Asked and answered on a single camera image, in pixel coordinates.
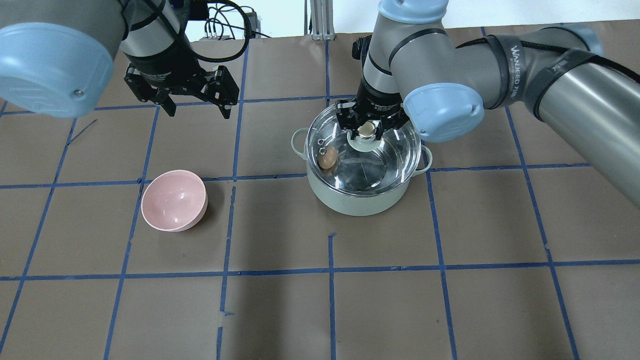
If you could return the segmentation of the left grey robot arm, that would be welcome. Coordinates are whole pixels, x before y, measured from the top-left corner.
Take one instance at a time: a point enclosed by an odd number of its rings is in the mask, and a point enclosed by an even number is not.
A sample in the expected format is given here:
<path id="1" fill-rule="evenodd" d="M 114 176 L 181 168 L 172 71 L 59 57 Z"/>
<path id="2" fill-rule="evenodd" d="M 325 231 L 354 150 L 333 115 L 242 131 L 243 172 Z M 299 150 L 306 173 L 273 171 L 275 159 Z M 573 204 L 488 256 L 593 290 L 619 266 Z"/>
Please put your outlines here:
<path id="1" fill-rule="evenodd" d="M 98 105 L 121 51 L 123 80 L 138 101 L 174 116 L 173 95 L 216 105 L 224 118 L 240 89 L 225 62 L 206 57 L 185 34 L 204 20 L 208 0 L 3 0 L 0 4 L 1 97 L 30 112 L 82 117 Z"/>

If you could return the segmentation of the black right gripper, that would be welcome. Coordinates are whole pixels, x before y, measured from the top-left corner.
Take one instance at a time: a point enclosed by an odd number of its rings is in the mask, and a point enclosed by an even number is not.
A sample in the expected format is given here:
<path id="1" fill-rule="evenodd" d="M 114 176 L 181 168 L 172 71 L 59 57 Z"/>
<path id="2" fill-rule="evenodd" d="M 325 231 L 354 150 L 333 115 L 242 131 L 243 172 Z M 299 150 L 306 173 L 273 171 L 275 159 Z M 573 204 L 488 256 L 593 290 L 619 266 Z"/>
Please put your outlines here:
<path id="1" fill-rule="evenodd" d="M 339 128 L 349 132 L 350 141 L 366 121 L 374 121 L 375 141 L 381 141 L 385 132 L 398 130 L 410 120 L 402 109 L 400 93 L 381 92 L 369 85 L 360 85 L 352 100 L 337 100 L 335 114 Z"/>

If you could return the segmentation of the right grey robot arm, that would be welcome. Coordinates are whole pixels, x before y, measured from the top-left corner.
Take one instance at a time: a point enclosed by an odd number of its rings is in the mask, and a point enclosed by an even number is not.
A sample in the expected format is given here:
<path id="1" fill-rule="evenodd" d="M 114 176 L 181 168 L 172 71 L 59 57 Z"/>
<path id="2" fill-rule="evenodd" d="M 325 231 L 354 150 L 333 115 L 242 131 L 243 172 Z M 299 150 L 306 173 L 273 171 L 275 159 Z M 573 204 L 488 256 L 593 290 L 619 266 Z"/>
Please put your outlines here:
<path id="1" fill-rule="evenodd" d="M 425 142 L 471 132 L 485 110 L 521 101 L 635 205 L 640 198 L 639 75 L 603 55 L 592 28 L 549 26 L 454 46 L 446 0 L 382 0 L 370 38 L 353 46 L 363 70 L 343 130 L 374 137 L 410 122 Z"/>

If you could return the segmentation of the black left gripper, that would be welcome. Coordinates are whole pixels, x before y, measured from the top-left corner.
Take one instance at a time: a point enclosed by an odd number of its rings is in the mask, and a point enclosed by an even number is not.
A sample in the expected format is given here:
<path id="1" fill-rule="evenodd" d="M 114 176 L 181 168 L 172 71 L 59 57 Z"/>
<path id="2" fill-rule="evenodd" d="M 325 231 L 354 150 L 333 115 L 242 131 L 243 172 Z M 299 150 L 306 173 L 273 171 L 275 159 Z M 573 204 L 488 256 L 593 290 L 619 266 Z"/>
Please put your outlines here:
<path id="1" fill-rule="evenodd" d="M 226 66 L 207 71 L 196 57 L 178 47 L 143 57 L 125 56 L 129 66 L 123 79 L 138 101 L 160 105 L 174 117 L 177 105 L 170 96 L 192 96 L 217 105 L 222 117 L 230 119 L 240 88 Z"/>

